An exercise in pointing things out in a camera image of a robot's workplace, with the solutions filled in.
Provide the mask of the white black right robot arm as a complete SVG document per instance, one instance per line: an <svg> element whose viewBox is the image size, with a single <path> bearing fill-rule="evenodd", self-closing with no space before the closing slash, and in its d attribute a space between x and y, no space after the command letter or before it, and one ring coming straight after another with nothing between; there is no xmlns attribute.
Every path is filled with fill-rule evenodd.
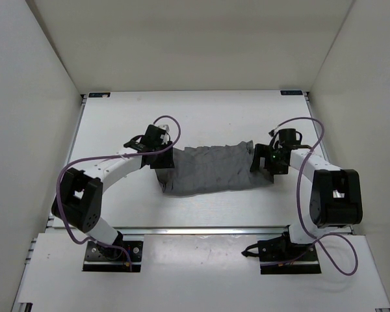
<svg viewBox="0 0 390 312"><path fill-rule="evenodd" d="M300 203L300 185L305 177L311 182L309 212L299 213L299 221L287 228L288 238L278 244L282 258L293 260L302 252L301 244L311 244L339 228L360 224L363 218L359 174L343 169L316 155L302 143L302 135L293 128L274 134L268 145L256 144L251 172L263 169L273 179L298 170L296 202Z"/></svg>

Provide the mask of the grey pleated skirt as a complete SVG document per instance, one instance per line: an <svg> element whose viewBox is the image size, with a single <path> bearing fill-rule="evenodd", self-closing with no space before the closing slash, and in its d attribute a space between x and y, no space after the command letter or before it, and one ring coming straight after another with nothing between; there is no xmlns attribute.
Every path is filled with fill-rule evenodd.
<svg viewBox="0 0 390 312"><path fill-rule="evenodd" d="M254 142L234 146L200 146L173 149L174 167L156 169L162 192L187 197L223 191L251 190L273 184L263 170L251 172Z"/></svg>

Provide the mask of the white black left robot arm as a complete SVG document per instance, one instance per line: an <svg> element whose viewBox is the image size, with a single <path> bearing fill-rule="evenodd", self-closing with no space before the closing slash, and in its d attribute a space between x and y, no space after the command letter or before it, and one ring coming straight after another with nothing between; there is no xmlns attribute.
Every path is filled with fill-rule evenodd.
<svg viewBox="0 0 390 312"><path fill-rule="evenodd" d="M143 135L126 142L115 155L79 170L72 165L57 182L51 213L61 219L66 228L71 226L96 243L101 255L109 261L121 257L129 259L123 247L123 235L101 217L103 194L128 174L145 166L173 168L174 143L167 125L148 125Z"/></svg>

